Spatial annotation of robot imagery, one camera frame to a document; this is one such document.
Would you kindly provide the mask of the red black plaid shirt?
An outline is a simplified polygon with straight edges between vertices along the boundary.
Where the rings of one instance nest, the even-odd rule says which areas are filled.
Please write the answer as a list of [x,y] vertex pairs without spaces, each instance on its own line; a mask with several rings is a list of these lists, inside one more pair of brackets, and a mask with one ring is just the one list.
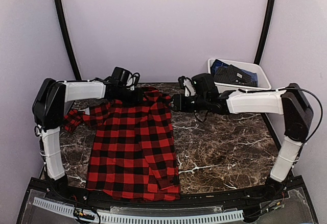
[[168,94],[143,87],[144,100],[131,107],[113,100],[85,110],[70,110],[63,127],[84,123],[96,131],[86,188],[117,198],[180,195]]

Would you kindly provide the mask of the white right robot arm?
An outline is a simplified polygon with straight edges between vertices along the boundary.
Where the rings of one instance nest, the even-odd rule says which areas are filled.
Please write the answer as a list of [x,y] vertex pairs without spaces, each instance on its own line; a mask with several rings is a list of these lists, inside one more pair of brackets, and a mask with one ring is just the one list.
[[270,201],[281,191],[283,182],[299,159],[308,140],[313,109],[305,96],[305,90],[296,83],[270,91],[226,90],[175,94],[169,105],[175,112],[209,113],[230,115],[241,113],[277,114],[284,120],[284,139],[270,172],[270,181],[261,188],[263,199]]

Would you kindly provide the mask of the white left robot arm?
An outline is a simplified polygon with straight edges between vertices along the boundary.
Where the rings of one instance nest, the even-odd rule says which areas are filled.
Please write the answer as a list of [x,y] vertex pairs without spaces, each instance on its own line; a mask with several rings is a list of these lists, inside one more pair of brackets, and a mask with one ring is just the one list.
[[40,154],[50,179],[57,181],[65,177],[61,159],[60,127],[65,104],[85,99],[118,99],[136,106],[143,101],[141,88],[131,88],[118,81],[99,79],[86,81],[56,81],[47,78],[43,81],[32,106],[35,135],[39,137]]

